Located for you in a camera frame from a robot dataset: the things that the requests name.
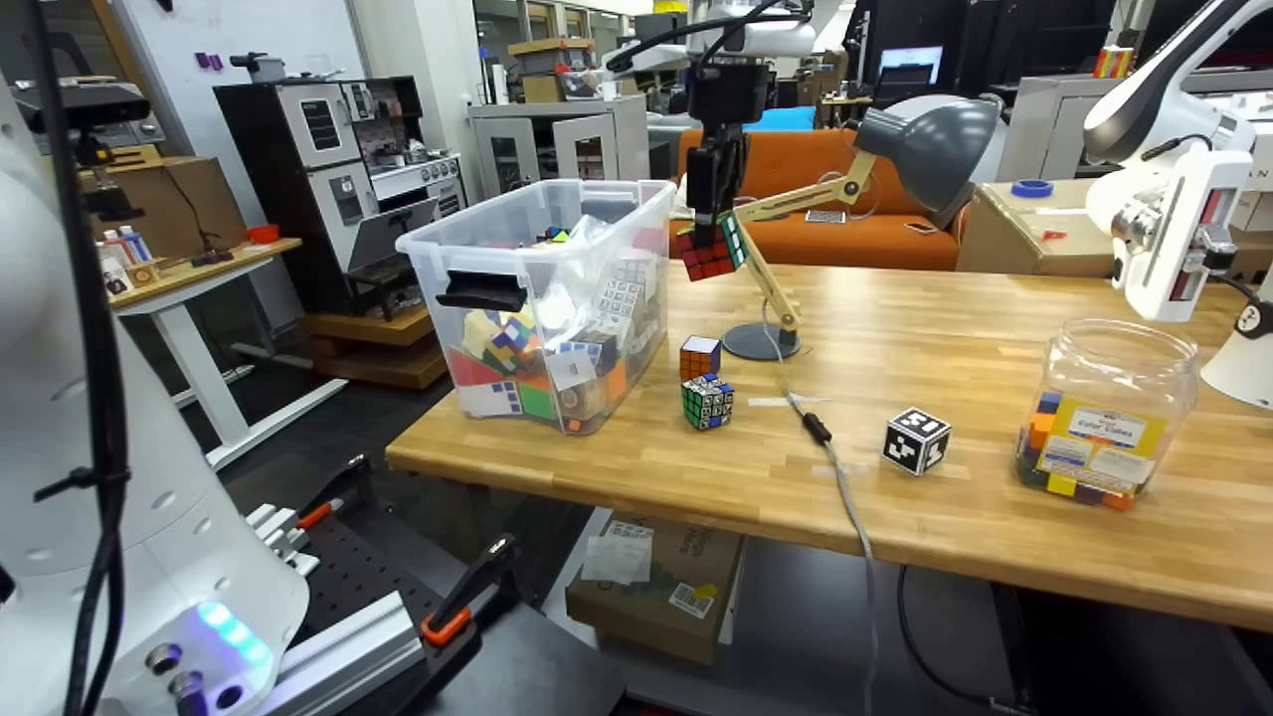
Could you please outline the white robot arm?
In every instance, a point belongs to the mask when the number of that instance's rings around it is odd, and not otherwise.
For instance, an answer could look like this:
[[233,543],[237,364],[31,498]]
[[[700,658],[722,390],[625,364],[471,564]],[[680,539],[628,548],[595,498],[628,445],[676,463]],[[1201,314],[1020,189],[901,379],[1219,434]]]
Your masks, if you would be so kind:
[[401,595],[304,632],[314,560],[259,534],[120,332],[21,117],[0,133],[0,716],[342,716],[482,653]]

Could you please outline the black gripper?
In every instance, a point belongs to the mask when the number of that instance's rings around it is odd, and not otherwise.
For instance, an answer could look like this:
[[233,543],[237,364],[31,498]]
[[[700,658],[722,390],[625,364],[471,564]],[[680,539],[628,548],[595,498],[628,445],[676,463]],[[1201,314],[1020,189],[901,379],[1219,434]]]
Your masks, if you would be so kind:
[[705,125],[700,143],[689,150],[689,207],[694,214],[721,214],[737,200],[747,125],[762,117],[762,99],[762,66],[694,66],[689,74],[689,117]]

